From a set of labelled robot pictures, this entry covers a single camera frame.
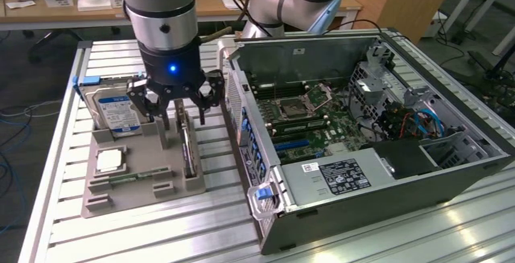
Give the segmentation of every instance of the motherboard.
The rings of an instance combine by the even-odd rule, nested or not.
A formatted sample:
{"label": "motherboard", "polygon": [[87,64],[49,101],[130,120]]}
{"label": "motherboard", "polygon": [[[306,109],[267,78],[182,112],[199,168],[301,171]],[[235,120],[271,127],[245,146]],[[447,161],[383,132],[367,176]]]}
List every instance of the motherboard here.
{"label": "motherboard", "polygon": [[257,102],[282,165],[359,150],[367,138],[325,83],[261,87]]}

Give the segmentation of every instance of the aluminum extrusion table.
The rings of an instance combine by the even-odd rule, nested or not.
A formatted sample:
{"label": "aluminum extrusion table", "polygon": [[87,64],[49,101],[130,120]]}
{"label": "aluminum extrusion table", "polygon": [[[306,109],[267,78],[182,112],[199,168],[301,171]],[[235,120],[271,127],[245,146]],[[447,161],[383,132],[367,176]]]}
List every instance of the aluminum extrusion table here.
{"label": "aluminum extrusion table", "polygon": [[[397,40],[481,117],[495,123],[490,119],[495,114],[478,105],[462,85],[411,43]],[[207,71],[217,68],[217,50],[215,42],[202,47]],[[395,63],[397,72],[417,87],[421,77],[401,59]],[[71,76],[107,77],[141,70],[134,40],[95,42],[78,50]],[[94,124],[70,79],[20,262],[514,262],[514,166],[446,204],[262,256],[221,109],[213,109],[201,125],[197,108],[191,102],[187,105],[197,116],[207,193],[83,219]],[[511,126],[493,126],[515,144]]]}

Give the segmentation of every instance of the floor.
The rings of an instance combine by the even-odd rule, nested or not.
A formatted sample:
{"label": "floor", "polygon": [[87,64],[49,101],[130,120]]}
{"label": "floor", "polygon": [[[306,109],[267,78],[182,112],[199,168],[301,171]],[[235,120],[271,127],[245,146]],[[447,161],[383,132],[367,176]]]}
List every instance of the floor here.
{"label": "floor", "polygon": [[[459,0],[446,0],[442,10],[446,13],[451,13],[458,2]],[[471,9],[479,2],[479,0],[471,1],[459,21],[467,18]],[[461,49],[482,52],[487,59],[495,63],[499,58],[490,53],[514,26],[515,17],[497,8],[491,8],[474,31],[477,41],[466,40],[462,46],[459,46]],[[459,27],[459,24],[454,26],[450,36]],[[214,30],[215,27],[213,25],[202,29],[206,33],[211,33]],[[11,36],[0,43],[0,97],[4,98],[0,100],[0,109],[11,106],[34,105],[43,101],[59,100],[63,97],[77,42],[70,37],[61,37],[41,52],[42,63],[31,65],[27,61],[26,53],[37,38],[41,38],[46,32],[37,31],[37,37],[27,39],[22,32],[14,31]],[[87,40],[134,39],[130,27],[122,27],[122,33],[118,36],[113,35],[110,28],[78,30],[78,33]],[[6,32],[0,32],[0,40],[6,34]],[[442,62],[459,54],[457,50],[445,47],[433,39],[423,39],[419,47],[437,62]],[[465,74],[474,70],[467,64],[467,57],[449,62],[446,66]],[[510,71],[515,70],[515,58],[510,61],[506,69]],[[45,106],[35,111],[35,114],[51,113],[58,108],[58,104]],[[10,113],[20,110],[22,108],[10,109]],[[16,123],[26,123],[27,119],[29,117],[19,116],[8,120]],[[26,210],[23,210],[23,201],[16,184],[14,184],[6,196],[0,198],[0,230],[18,219],[14,226],[4,233],[0,233],[0,263],[18,260],[57,120],[57,115],[34,118],[31,121],[31,136],[23,145],[12,151],[6,151],[12,144],[0,148],[3,152],[6,151],[10,163],[19,174],[22,190],[27,198]],[[19,125],[0,124],[0,141],[4,141],[19,128]],[[0,180],[0,191],[7,188],[7,181],[7,179]]]}

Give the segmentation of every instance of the power supply label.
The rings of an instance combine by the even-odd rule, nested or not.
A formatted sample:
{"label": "power supply label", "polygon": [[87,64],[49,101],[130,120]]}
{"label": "power supply label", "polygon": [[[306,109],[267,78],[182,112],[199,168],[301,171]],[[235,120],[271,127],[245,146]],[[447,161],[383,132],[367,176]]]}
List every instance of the power supply label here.
{"label": "power supply label", "polygon": [[355,159],[321,165],[319,169],[335,195],[373,186]]}
{"label": "power supply label", "polygon": [[138,113],[131,109],[133,102],[127,96],[99,99],[106,123],[114,132],[135,131],[139,126]]}

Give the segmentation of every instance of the barcode sticker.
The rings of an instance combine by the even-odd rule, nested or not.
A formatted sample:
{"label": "barcode sticker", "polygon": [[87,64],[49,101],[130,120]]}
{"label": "barcode sticker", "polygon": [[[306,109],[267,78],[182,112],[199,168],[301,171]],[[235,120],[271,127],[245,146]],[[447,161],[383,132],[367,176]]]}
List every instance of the barcode sticker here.
{"label": "barcode sticker", "polygon": [[309,173],[310,171],[318,171],[319,170],[319,163],[313,162],[303,165],[305,173]]}

